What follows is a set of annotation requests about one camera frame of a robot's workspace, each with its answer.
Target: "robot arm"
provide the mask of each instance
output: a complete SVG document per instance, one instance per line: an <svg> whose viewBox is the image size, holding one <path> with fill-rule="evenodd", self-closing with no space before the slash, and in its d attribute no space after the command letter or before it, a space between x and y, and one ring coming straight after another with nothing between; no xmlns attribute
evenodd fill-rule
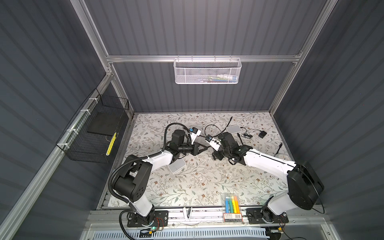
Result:
<svg viewBox="0 0 384 240"><path fill-rule="evenodd" d="M215 149L213 158L227 157L231 164L259 168L285 181L288 190L270 197L262 207L263 219L273 222L285 211L300 207L310 210L323 191L324 185L308 162L297 164L264 154L250 146L239 146L227 132L218 136L218 141L207 136L206 141Z"/></svg>
<svg viewBox="0 0 384 240"><path fill-rule="evenodd" d="M151 172L172 164L180 157L180 154L190 153L195 156L207 150L207 146L194 142L200 133L201 131L197 128L190 128L188 134L191 138L189 138L184 130L175 130L169 145L160 154L139 161L135 161L138 159L137 156L129 155L126 162L132 163L118 169L112 181L112 189L122 196L124 201L137 213L142 224L148 225L154 218L155 208L144 193Z"/></svg>

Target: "gray corrugated wall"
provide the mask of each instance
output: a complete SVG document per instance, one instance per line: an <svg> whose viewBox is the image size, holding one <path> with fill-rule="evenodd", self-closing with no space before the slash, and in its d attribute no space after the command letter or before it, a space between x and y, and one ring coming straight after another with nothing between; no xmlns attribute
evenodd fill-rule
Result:
<svg viewBox="0 0 384 240"><path fill-rule="evenodd" d="M383 12L384 1L339 0L275 114L345 240L382 239Z"/></svg>
<svg viewBox="0 0 384 240"><path fill-rule="evenodd" d="M324 0L86 0L110 55L292 55Z"/></svg>
<svg viewBox="0 0 384 240"><path fill-rule="evenodd" d="M324 2L86 0L110 55L293 55ZM177 85L170 63L115 63L136 112L268 110L290 65L243 63L238 84Z"/></svg>
<svg viewBox="0 0 384 240"><path fill-rule="evenodd" d="M105 72L69 1L0 1L0 39L2 222ZM44 239L51 228L74 239L108 168L64 159L15 239Z"/></svg>
<svg viewBox="0 0 384 240"><path fill-rule="evenodd" d="M292 63L243 63L238 84L176 84L172 63L115 63L136 112L268 110Z"/></svg>

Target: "black mounting plate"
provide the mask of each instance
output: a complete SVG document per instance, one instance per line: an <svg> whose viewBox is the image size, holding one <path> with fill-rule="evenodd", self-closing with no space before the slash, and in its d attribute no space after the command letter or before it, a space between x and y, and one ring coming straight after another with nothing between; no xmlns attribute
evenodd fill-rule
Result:
<svg viewBox="0 0 384 240"><path fill-rule="evenodd" d="M128 223L127 227L157 227L157 220L156 218L161 218L164 221L164 224L162 224L162 221L160 220L160 227L166 227L168 225L168 211L155 211L155 217L153 217L153 222L149 226L143 226L137 221L137 215L133 213L128 213Z"/></svg>
<svg viewBox="0 0 384 240"><path fill-rule="evenodd" d="M246 209L246 213L247 213L249 224L264 224L264 223L267 223L267 222L265 222L263 220L263 215L261 214L261 209L262 209L261 207ZM283 217L275 216L275 218L273 218L273 222L272 223L288 223L289 220L288 220L287 214L283 213L282 216Z"/></svg>

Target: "highlighter pack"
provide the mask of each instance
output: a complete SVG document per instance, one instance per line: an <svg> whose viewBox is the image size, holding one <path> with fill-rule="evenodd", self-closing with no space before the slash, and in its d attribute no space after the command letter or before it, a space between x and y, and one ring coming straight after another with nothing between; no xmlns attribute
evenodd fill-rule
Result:
<svg viewBox="0 0 384 240"><path fill-rule="evenodd" d="M236 193L223 193L222 205L225 206L223 219L224 222L242 222L243 217L240 210L239 195Z"/></svg>

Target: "highlighter pen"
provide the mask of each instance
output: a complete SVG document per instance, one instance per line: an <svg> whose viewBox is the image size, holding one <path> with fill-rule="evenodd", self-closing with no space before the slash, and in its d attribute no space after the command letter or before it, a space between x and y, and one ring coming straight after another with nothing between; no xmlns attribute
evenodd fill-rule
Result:
<svg viewBox="0 0 384 240"><path fill-rule="evenodd" d="M236 204L235 204L235 200L234 200L234 198L233 198L233 196L232 196L232 205L233 205L233 213L238 213L237 212L237 208L236 208Z"/></svg>
<svg viewBox="0 0 384 240"><path fill-rule="evenodd" d="M229 213L229 203L228 203L228 198L225 198L225 213Z"/></svg>
<svg viewBox="0 0 384 240"><path fill-rule="evenodd" d="M233 205L232 205L232 203L230 202L230 200L228 200L228 204L229 204L229 210L230 210L230 213L233 213Z"/></svg>
<svg viewBox="0 0 384 240"><path fill-rule="evenodd" d="M235 196L235 204L236 204L236 210L237 210L237 213L240 213L240 207L239 207L239 202L237 200L237 197Z"/></svg>

